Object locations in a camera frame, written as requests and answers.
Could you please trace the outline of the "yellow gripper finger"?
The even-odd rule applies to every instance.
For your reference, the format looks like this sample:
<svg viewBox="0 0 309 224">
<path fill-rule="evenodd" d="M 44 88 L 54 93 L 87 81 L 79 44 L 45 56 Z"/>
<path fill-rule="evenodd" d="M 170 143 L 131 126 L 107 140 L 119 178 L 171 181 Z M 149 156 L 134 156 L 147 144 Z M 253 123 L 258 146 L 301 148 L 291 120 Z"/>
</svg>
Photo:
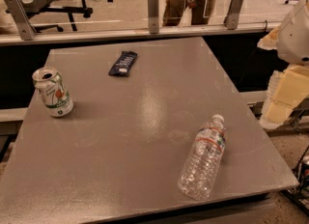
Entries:
<svg viewBox="0 0 309 224">
<path fill-rule="evenodd" d="M 276 50 L 279 27 L 273 28 L 267 35 L 262 37 L 257 46 L 264 50 Z"/>
<path fill-rule="evenodd" d="M 283 71 L 275 70 L 268 82 L 267 99 L 263 104 L 260 125 L 265 129 L 278 128 L 308 97 L 308 67 L 288 65 Z"/>
</svg>

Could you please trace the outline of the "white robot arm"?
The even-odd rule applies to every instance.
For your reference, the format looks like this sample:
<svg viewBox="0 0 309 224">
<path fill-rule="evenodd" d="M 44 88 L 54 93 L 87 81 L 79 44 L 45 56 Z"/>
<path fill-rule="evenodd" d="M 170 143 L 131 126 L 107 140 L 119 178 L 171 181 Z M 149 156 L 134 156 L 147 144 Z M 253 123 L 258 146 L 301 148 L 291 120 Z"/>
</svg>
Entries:
<svg viewBox="0 0 309 224">
<path fill-rule="evenodd" d="M 276 49 L 278 58 L 288 63 L 270 77 L 260 118 L 263 128 L 276 129 L 309 97 L 309 0 L 299 0 L 258 46 Z"/>
</svg>

